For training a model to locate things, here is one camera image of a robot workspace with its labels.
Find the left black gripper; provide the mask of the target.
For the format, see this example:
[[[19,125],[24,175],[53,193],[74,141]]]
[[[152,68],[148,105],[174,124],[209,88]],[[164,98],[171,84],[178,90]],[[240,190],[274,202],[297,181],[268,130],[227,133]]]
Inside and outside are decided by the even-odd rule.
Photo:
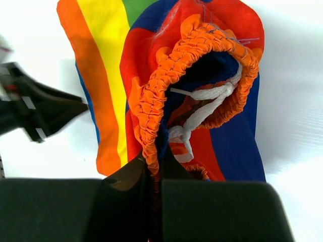
[[[8,98],[1,100],[1,135],[22,128],[41,143],[38,130],[50,137],[88,110],[81,97],[35,81],[14,62],[1,64],[1,88]]]

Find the rainbow striped shorts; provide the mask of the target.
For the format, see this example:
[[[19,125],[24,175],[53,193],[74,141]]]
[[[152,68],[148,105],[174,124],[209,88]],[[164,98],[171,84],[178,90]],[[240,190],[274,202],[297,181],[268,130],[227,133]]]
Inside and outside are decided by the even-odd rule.
[[[201,180],[265,181],[255,142],[264,29],[242,1],[59,1],[96,129],[97,171],[142,155],[149,241],[161,241],[161,162]]]

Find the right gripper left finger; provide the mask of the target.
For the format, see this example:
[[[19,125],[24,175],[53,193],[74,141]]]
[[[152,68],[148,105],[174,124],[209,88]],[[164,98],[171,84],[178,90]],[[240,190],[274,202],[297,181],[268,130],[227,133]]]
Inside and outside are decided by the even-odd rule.
[[[146,165],[105,179],[1,181],[1,241],[147,241]]]

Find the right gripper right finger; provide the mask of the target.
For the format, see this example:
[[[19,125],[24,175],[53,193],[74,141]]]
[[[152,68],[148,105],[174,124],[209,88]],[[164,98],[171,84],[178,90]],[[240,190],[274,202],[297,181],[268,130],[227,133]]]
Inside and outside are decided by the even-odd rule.
[[[292,241],[267,183],[201,181],[166,150],[161,168],[163,241]]]

